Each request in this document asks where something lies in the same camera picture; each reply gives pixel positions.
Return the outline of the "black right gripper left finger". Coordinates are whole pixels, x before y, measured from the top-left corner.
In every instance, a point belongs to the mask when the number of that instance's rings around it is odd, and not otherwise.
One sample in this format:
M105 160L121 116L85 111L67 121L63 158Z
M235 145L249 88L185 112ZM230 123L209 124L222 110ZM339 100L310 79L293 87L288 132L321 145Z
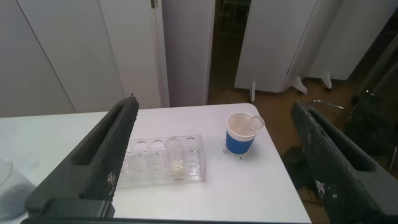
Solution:
M116 103L25 201L29 217L108 218L139 104Z

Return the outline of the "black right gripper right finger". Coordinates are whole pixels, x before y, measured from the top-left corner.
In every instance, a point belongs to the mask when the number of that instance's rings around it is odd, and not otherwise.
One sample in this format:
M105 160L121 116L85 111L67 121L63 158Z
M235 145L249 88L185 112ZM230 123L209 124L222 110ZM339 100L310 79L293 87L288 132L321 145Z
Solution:
M330 222L397 223L397 179L312 105L291 115Z

